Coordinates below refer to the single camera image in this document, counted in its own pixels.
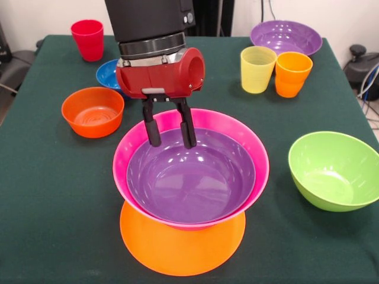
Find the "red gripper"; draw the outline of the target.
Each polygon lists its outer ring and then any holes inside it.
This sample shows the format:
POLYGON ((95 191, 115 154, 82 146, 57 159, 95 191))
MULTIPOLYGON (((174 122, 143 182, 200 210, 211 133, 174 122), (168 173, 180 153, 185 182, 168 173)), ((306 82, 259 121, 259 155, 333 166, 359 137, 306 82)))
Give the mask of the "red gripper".
POLYGON ((120 58, 116 65, 116 78, 121 90, 131 98, 144 99, 143 119, 149 143, 153 147, 161 145, 160 133, 153 118, 153 101, 148 95, 164 94, 175 104, 181 114, 181 133, 184 146, 196 146, 196 136, 191 108, 187 99, 193 91, 203 87, 205 62, 196 48, 183 48, 176 53, 146 59, 125 60, 120 58))

